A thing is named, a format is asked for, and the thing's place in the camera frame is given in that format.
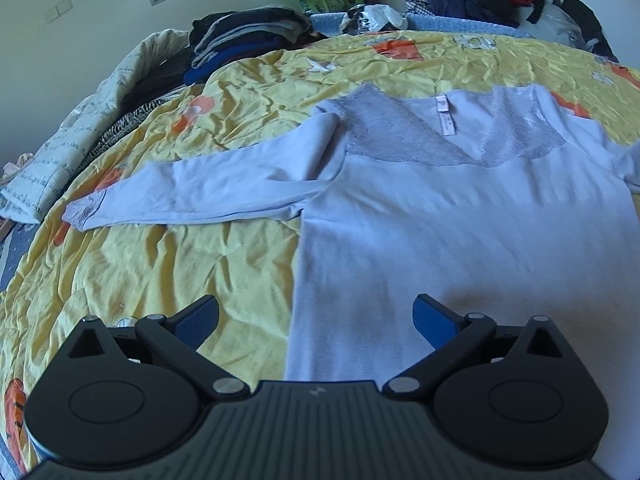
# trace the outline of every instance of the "shirt sleeve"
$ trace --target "shirt sleeve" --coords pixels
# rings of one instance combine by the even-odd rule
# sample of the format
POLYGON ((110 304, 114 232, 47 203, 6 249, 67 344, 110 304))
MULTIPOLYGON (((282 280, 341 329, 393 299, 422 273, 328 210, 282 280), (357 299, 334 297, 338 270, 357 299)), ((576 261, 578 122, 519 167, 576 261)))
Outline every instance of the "shirt sleeve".
POLYGON ((624 180, 632 193, 640 194, 640 141, 622 146, 609 139, 598 121, 577 117, 558 105, 544 87, 537 90, 545 115, 565 140, 624 180))
POLYGON ((62 218, 80 231, 129 223, 291 219, 342 167, 338 124, 337 115, 319 113, 247 148, 149 163, 126 180, 70 202, 62 218))

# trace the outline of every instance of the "blue patterned fabric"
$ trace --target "blue patterned fabric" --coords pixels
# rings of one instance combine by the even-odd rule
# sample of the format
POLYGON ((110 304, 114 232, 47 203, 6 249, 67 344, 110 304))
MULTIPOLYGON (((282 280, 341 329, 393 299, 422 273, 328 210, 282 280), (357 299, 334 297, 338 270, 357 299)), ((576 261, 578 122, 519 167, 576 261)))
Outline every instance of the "blue patterned fabric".
POLYGON ((20 258, 29 250, 36 232, 38 230, 33 226, 16 224, 4 242, 0 243, 0 290, 6 290, 20 258))
MULTIPOLYGON (((340 24, 344 12, 328 12, 313 14, 311 23, 314 31, 327 36, 340 36, 340 24)), ((446 18, 445 16, 427 16, 424 14, 405 14, 409 30, 432 30, 435 32, 453 32, 456 34, 500 34, 512 38, 531 38, 531 35, 520 32, 517 28, 496 25, 495 23, 475 22, 460 18, 446 18)))
POLYGON ((21 476, 20 470, 15 465, 15 461, 11 453, 9 453, 4 440, 0 438, 0 478, 2 480, 17 480, 21 476))

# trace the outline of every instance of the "white wall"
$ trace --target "white wall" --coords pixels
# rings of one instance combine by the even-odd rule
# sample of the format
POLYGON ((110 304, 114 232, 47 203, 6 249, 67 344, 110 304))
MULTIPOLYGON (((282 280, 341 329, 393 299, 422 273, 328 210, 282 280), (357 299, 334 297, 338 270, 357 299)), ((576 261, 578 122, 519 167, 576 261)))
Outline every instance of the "white wall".
POLYGON ((67 113, 94 92, 146 36, 190 30, 212 12, 290 0, 71 0, 49 25, 44 12, 59 0, 0 0, 0 164, 35 152, 67 113))

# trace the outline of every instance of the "grey lace panel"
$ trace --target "grey lace panel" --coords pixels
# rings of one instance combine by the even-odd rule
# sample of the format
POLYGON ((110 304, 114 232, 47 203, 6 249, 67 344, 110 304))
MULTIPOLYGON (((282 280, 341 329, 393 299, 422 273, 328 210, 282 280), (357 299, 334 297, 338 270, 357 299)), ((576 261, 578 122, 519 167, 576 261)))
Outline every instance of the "grey lace panel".
POLYGON ((494 168, 515 157, 539 158, 564 144, 542 114, 535 87, 495 87, 494 123, 472 157, 432 130, 402 100, 366 84, 345 98, 321 105, 337 113, 348 132, 349 155, 428 166, 473 164, 494 168))

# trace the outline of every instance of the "metal screw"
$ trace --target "metal screw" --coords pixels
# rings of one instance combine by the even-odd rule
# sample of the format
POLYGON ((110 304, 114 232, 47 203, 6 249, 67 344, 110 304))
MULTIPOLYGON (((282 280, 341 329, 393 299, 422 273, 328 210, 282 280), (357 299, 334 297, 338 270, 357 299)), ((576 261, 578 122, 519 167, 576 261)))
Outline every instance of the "metal screw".
POLYGON ((396 377, 388 382, 389 389, 396 394, 410 394, 420 388, 420 381, 413 377, 396 377))
POLYGON ((221 395, 238 394, 244 389, 244 383, 235 377, 225 377, 213 383, 213 390, 221 395))

